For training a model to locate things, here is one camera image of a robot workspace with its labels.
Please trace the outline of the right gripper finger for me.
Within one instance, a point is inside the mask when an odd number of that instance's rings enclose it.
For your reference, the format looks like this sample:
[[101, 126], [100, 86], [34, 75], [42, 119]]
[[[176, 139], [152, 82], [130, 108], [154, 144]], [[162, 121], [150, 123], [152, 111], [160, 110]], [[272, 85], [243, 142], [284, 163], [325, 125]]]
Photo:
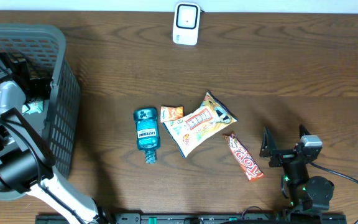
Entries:
[[276, 151], [277, 151], [277, 146], [272, 136], [272, 133], [270, 132], [268, 127], [264, 127], [259, 156], [272, 157], [276, 153]]
[[301, 124], [299, 125], [299, 137], [302, 138], [303, 136], [310, 135], [310, 132], [306, 129], [306, 127]]

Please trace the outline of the orange chocolate bar wrapper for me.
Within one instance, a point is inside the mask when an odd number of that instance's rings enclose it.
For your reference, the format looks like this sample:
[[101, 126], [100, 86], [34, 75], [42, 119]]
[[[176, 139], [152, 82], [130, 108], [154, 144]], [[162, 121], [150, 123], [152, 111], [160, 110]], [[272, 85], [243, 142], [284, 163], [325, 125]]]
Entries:
[[237, 138], [235, 132], [223, 134], [223, 138], [226, 140], [232, 155], [239, 163], [249, 182], [259, 180], [265, 176], [250, 152]]

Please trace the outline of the pale green snack packet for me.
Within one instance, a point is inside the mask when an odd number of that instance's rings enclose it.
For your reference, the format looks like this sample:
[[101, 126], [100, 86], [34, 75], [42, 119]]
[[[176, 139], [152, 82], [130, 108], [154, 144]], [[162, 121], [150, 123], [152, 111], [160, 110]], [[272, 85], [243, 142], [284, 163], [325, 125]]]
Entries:
[[22, 107], [22, 114], [42, 113], [43, 111], [44, 111], [43, 100], [26, 103]]

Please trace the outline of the yellow snack chip bag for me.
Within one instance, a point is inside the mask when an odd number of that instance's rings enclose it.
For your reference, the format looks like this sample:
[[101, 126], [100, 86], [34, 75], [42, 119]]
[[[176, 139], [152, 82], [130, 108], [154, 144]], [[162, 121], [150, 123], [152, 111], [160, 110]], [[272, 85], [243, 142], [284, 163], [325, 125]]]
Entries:
[[163, 125], [177, 144], [183, 158], [220, 130], [237, 122], [237, 117], [210, 91], [194, 112]]

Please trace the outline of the small orange tissue pack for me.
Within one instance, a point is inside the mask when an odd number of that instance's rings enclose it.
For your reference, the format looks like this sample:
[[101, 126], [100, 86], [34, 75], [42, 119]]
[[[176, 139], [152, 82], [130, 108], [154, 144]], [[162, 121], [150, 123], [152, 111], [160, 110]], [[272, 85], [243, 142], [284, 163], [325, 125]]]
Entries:
[[182, 106], [178, 106], [178, 107], [162, 106], [160, 108], [161, 123], [167, 121], [174, 121], [182, 118], [183, 116], [184, 116], [184, 111]]

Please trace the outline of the blue Listerine mouthwash bottle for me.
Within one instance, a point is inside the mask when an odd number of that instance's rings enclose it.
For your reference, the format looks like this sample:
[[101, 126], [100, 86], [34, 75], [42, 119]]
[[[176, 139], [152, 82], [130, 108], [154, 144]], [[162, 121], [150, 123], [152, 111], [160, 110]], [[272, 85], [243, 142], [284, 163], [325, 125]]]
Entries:
[[160, 148], [157, 110], [155, 108], [135, 110], [133, 118], [137, 134], [137, 148], [144, 153], [147, 164], [154, 164], [157, 161], [156, 150]]

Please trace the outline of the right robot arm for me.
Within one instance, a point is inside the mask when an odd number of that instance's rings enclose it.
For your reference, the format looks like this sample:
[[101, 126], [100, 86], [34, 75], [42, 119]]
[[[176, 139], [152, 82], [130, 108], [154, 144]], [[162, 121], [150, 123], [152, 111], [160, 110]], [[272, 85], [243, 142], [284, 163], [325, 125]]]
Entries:
[[270, 167], [281, 167], [282, 194], [290, 199], [291, 207], [285, 209], [280, 217], [294, 222], [301, 216], [319, 218], [329, 210], [333, 197], [334, 184], [321, 176], [310, 177], [307, 164], [317, 159], [323, 142], [312, 135], [304, 125], [299, 125], [300, 141], [293, 149], [279, 149], [270, 130], [265, 127], [259, 156], [269, 158]]

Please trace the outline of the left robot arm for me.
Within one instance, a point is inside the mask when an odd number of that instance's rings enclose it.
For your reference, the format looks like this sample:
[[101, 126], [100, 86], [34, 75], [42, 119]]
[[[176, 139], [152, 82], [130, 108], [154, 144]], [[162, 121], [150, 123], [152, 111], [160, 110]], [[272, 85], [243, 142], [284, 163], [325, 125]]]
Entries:
[[78, 92], [52, 63], [38, 69], [21, 54], [0, 53], [0, 200], [30, 195], [69, 223], [113, 223], [67, 181]]

